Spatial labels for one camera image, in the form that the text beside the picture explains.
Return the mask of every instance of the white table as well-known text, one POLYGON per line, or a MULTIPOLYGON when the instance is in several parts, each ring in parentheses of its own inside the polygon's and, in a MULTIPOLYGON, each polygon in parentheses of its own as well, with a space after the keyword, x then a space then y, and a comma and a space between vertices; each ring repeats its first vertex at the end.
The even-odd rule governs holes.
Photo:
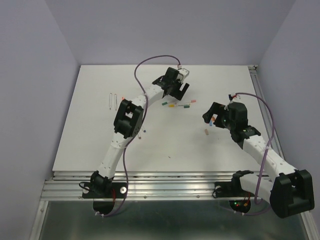
MULTIPOLYGON (((138 78, 145 88, 169 65, 143 65, 138 78)), ((205 124, 202 115, 213 102, 227 104, 228 94, 255 93, 247 66, 185 65, 190 84, 182 102, 190 108, 162 106, 166 96, 149 109, 146 133, 128 147, 126 165, 135 172, 258 171, 255 160, 234 143, 227 129, 205 124)), ((53 171, 93 172, 103 160, 114 132, 116 111, 109 110, 109 94, 130 100, 142 93, 134 79, 135 65, 83 65, 80 68, 53 171)), ((249 124, 267 140, 258 101, 243 96, 249 124)), ((117 171, 123 171, 121 161, 117 171)))

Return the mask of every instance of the wall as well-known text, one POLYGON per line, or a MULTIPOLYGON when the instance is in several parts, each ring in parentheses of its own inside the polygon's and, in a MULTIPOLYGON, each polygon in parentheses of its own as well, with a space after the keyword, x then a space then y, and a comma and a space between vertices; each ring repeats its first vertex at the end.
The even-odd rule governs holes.
POLYGON ((297 0, 258 67, 286 160, 313 177, 320 227, 320 1, 297 0))
POLYGON ((81 64, 257 64, 294 0, 46 0, 81 64), (161 59, 154 63, 165 63, 161 59))
POLYGON ((0 3, 0 239, 29 239, 78 64, 44 0, 0 3))

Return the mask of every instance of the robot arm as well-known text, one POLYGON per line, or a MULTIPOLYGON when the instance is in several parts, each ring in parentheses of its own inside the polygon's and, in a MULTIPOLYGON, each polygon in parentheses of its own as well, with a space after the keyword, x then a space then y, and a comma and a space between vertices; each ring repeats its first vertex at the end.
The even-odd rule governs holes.
POLYGON ((164 76, 156 79, 145 94, 137 96, 133 100, 122 100, 114 120, 114 134, 109 149, 100 164, 90 178, 89 189, 96 193, 107 193, 111 189, 116 167, 127 144, 139 133, 143 124, 146 98, 148 107, 166 95, 181 100, 187 91, 186 83, 182 90, 185 78, 189 71, 185 68, 178 70, 169 67, 164 76))
MULTIPOLYGON (((238 97, 230 100, 227 106, 214 102, 202 117, 209 123, 212 116, 217 115, 214 125, 218 128, 227 128, 232 140, 261 165, 267 144, 261 133, 255 127, 248 125, 246 106, 238 97)), ((277 216, 285 218, 315 207, 312 177, 308 171, 297 170, 272 148, 268 149, 264 170, 271 182, 262 178, 258 195, 270 203, 277 216)), ((252 171, 238 171, 232 176, 231 182, 216 183, 221 187, 216 196, 244 197, 247 192, 255 193, 257 183, 258 176, 252 171)), ((234 210, 241 212, 243 206, 239 205, 239 209, 234 210)))

